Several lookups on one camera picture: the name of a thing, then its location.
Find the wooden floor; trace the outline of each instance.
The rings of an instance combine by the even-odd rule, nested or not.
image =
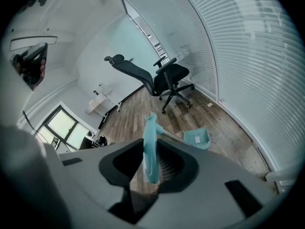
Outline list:
[[[210,151],[224,155],[259,177],[264,176],[268,166],[252,141],[240,126],[219,106],[213,104],[199,91],[182,91],[190,100],[192,107],[174,97],[166,107],[166,114],[161,113],[166,97],[159,101],[152,97],[145,88],[138,91],[124,103],[120,112],[112,111],[103,124],[100,134],[108,139],[108,144],[141,138],[145,126],[145,116],[151,112],[157,114],[157,123],[167,131],[183,138],[183,132],[204,127],[211,140]],[[145,182],[142,165],[132,179],[131,188],[143,193],[151,193],[157,185]]]

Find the chair seat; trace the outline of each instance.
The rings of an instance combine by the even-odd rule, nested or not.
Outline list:
[[[190,71],[187,68],[174,63],[169,67],[167,73],[169,75],[169,78],[172,79],[173,84],[178,84],[178,82],[184,77],[186,77],[190,73]],[[168,89],[169,88],[164,74],[162,73],[157,75],[154,79],[154,90],[157,93],[161,94]]]

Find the chair armrest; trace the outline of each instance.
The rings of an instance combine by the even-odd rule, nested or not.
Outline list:
[[[161,65],[161,61],[163,60],[163,59],[165,59],[166,57],[165,56],[163,56],[161,59],[159,59],[156,63],[154,63],[153,65],[154,66],[156,66],[156,65],[158,65],[159,66],[159,68],[161,68],[162,67],[162,65]]]
[[[157,70],[156,73],[157,73],[157,74],[161,74],[161,73],[165,72],[165,71],[168,69],[168,67],[169,67],[170,65],[172,65],[173,63],[175,63],[176,61],[177,61],[176,58],[173,58],[173,59],[169,60],[169,62],[167,62],[167,63],[166,63],[165,65],[163,65],[159,70]]]

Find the black office chair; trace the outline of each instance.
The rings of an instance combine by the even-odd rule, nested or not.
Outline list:
[[[177,61],[176,58],[171,59],[169,62],[162,66],[161,61],[163,59],[165,59],[165,57],[162,57],[154,64],[154,66],[159,66],[159,69],[156,71],[157,76],[155,77],[154,81],[149,72],[136,66],[128,60],[124,60],[124,56],[121,54],[117,54],[114,57],[107,56],[104,60],[109,61],[114,69],[141,81],[151,96],[159,96],[159,100],[162,100],[163,96],[168,96],[166,103],[162,108],[162,114],[166,113],[165,108],[173,96],[181,98],[187,103],[186,107],[191,108],[190,101],[180,95],[179,92],[189,87],[194,90],[194,85],[189,84],[179,88],[177,87],[178,82],[190,73],[189,70],[185,67],[175,64]]]

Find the black baseboard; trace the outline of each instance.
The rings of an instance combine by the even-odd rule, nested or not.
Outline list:
[[[144,87],[144,85],[140,86],[138,89],[136,89],[135,91],[133,91],[131,94],[129,94],[127,97],[125,97],[121,103],[124,103],[128,98],[130,98],[132,95],[136,94],[138,91],[140,91],[142,88]],[[115,110],[118,106],[113,107],[111,110],[109,110],[106,114],[110,114],[113,110]],[[104,121],[105,117],[103,117],[102,122],[99,125],[99,130],[101,129],[102,125],[103,125],[103,121]]]

